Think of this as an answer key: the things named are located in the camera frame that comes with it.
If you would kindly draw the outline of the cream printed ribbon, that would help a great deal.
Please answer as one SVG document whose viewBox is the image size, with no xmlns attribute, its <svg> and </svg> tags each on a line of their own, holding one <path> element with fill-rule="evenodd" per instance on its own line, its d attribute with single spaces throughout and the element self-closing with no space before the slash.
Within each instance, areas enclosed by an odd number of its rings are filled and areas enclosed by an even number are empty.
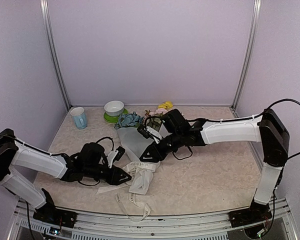
<svg viewBox="0 0 300 240">
<path fill-rule="evenodd" d="M 132 221 L 141 222 L 147 218 L 151 213 L 151 208 L 146 202 L 137 202 L 136 195 L 145 195 L 148 192 L 150 183 L 154 177 L 154 172 L 160 166 L 160 163 L 150 163 L 141 161 L 132 161 L 128 163 L 123 169 L 132 176 L 132 179 L 124 183 L 124 186 L 102 186 L 97 189 L 97 194 L 103 194 L 111 191 L 129 187 L 128 200 L 134 204 L 135 207 L 143 211 L 142 216 L 133 217 L 128 214 L 127 209 L 122 201 L 122 196 L 117 192 L 114 196 L 121 211 Z"/>
</svg>

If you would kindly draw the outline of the pink fake flower bunch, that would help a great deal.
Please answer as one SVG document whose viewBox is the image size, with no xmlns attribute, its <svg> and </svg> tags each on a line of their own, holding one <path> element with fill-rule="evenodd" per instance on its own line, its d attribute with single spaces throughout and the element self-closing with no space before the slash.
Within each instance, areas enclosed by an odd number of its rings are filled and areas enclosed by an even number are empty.
<svg viewBox="0 0 300 240">
<path fill-rule="evenodd" d="M 162 125 L 161 117 L 168 112 L 165 108 L 158 108 L 154 111 L 145 110 L 143 124 L 146 127 L 159 131 Z"/>
</svg>

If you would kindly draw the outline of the yellow fake flower stem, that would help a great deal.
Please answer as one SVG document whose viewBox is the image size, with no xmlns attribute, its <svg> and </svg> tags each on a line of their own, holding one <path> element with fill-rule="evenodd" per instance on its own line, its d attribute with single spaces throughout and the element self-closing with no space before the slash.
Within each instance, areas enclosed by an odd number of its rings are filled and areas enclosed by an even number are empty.
<svg viewBox="0 0 300 240">
<path fill-rule="evenodd" d="M 158 109 L 171 109 L 173 107 L 173 103 L 171 101 L 165 101 L 157 106 Z"/>
</svg>

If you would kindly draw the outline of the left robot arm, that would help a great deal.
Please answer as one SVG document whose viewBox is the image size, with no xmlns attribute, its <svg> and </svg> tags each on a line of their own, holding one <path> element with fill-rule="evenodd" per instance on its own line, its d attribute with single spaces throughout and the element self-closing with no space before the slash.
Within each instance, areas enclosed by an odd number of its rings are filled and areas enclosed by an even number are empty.
<svg viewBox="0 0 300 240">
<path fill-rule="evenodd" d="M 0 185 L 32 206 L 34 219 L 61 228 L 73 228 L 77 213 L 57 208 L 49 192 L 35 187 L 16 167 L 45 173 L 69 183 L 81 183 L 83 178 L 90 178 L 119 186 L 132 179 L 114 165 L 124 154 L 125 149 L 121 146 L 106 153 L 99 141 L 86 143 L 80 152 L 72 155 L 50 153 L 25 143 L 12 129 L 6 128 L 0 133 Z"/>
</svg>

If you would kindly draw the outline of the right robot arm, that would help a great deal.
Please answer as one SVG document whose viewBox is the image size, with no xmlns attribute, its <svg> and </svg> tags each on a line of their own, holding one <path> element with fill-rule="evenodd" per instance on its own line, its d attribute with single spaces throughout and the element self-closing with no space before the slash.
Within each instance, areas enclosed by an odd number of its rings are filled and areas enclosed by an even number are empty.
<svg viewBox="0 0 300 240">
<path fill-rule="evenodd" d="M 265 221 L 274 216 L 269 204 L 288 161 L 290 134 L 271 108 L 258 115 L 226 120 L 188 120 L 178 109 L 173 109 L 159 119 L 169 133 L 165 137 L 145 124 L 137 128 L 144 138 L 154 140 L 139 157 L 142 162 L 161 162 L 169 153 L 176 153 L 181 147 L 190 149 L 224 142 L 261 143 L 264 164 L 251 204 L 248 208 L 231 211 L 228 215 L 233 228 Z"/>
</svg>

